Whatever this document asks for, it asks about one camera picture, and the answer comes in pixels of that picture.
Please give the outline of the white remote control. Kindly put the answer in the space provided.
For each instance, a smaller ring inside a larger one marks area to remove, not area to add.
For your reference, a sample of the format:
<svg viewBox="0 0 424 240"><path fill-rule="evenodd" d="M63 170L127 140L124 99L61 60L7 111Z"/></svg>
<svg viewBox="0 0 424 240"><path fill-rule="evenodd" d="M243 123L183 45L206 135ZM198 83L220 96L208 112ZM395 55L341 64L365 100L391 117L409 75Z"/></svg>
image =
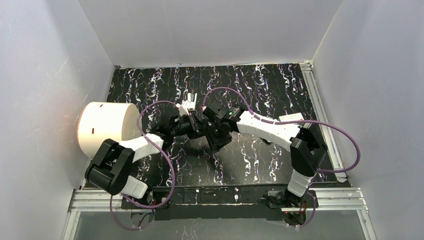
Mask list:
<svg viewBox="0 0 424 240"><path fill-rule="evenodd" d="M271 144L272 144L272 142L271 142L271 141L268 141L268 140L266 140L266 139L262 139L262 141L263 141L266 145L271 145Z"/></svg>

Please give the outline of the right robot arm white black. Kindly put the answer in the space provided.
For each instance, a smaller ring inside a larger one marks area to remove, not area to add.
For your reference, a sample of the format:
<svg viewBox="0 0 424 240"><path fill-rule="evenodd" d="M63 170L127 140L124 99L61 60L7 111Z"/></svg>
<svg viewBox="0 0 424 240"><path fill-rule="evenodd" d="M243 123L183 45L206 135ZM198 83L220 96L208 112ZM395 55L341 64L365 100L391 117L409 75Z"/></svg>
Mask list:
<svg viewBox="0 0 424 240"><path fill-rule="evenodd" d="M319 126L301 120L290 123L252 114L243 105L226 107L218 102L202 106L208 118L208 141L219 150L230 141L230 132L249 134L283 147L290 153L292 174L286 189L268 200L285 207L303 203L309 185L327 155L328 147Z"/></svg>

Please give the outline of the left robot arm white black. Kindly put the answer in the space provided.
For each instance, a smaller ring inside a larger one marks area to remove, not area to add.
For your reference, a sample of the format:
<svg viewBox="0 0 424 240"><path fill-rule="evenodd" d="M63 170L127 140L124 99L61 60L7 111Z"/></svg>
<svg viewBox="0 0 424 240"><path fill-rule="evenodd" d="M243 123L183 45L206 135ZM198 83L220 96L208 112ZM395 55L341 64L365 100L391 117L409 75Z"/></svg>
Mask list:
<svg viewBox="0 0 424 240"><path fill-rule="evenodd" d="M121 142L108 138L93 156L85 179L112 196L121 194L142 199L150 193L151 188L130 175L133 163L165 151L177 136L202 137L202 130L202 122L191 113L183 116L164 115L145 136Z"/></svg>

